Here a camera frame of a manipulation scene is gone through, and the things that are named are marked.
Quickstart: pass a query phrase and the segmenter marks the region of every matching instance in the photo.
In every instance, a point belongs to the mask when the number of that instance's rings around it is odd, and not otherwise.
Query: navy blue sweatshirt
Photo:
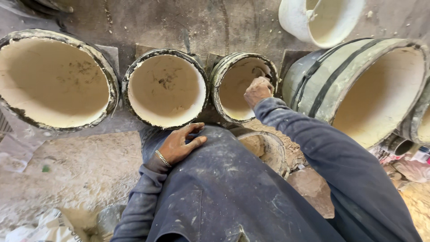
[[[199,135],[208,141],[168,175],[154,151],[169,132],[146,141],[141,178],[111,242],[422,241],[378,160],[357,142],[277,98],[260,101],[254,112],[298,143],[327,181],[333,219],[324,219],[228,130],[206,125]]]

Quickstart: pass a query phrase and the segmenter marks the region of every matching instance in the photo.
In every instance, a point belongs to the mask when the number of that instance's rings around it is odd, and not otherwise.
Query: rubber strap
[[[338,76],[346,69],[346,67],[362,52],[367,50],[368,48],[376,45],[377,43],[387,40],[390,38],[384,38],[384,39],[375,39],[370,41],[369,43],[363,45],[360,49],[356,50],[354,53],[352,53],[327,79],[326,83],[324,83],[324,86],[319,90],[318,95],[315,98],[315,101],[312,104],[312,108],[309,111],[309,117],[314,118],[316,115],[316,112],[318,111],[319,107],[321,106],[321,103],[323,102],[324,98],[326,97],[327,92],[329,91],[330,87],[334,83],[334,81],[338,78]]]
[[[345,45],[347,45],[347,44],[350,44],[350,43],[354,43],[354,42],[357,42],[357,41],[360,41],[360,40],[367,40],[367,39],[372,39],[372,38],[361,38],[361,39],[356,39],[356,40],[351,40],[351,41],[349,41],[349,42],[346,42],[346,43],[342,43],[342,44],[339,44],[339,45],[337,45],[337,46],[335,46],[335,47],[333,47],[333,48],[331,48],[331,49],[329,49],[328,51],[326,51],[322,56],[320,56],[319,58],[318,58],[318,60],[309,68],[309,70],[306,72],[306,74],[303,76],[303,78],[302,78],[302,80],[299,82],[299,84],[297,85],[297,89],[296,89],[296,91],[295,91],[295,93],[294,93],[294,96],[293,96],[293,98],[292,98],[292,100],[291,100],[291,104],[290,104],[290,107],[293,109],[293,110],[296,110],[296,111],[298,111],[298,104],[300,103],[300,101],[301,101],[301,99],[302,99],[302,97],[303,97],[303,92],[304,92],[304,88],[305,88],[305,86],[306,86],[306,84],[307,84],[307,81],[312,77],[312,75],[318,70],[318,68],[321,66],[321,64],[323,63],[323,61],[325,61],[329,56],[331,56],[334,52],[336,52],[338,49],[340,49],[340,48],[342,48],[343,46],[345,46]],[[298,94],[298,92],[300,91],[300,89],[301,89],[301,92],[300,92],[300,96],[299,96],[299,98],[298,98],[298,100],[297,100],[297,102],[296,102],[296,107],[294,108],[294,102],[295,102],[295,99],[296,99],[296,97],[297,97],[297,94]]]

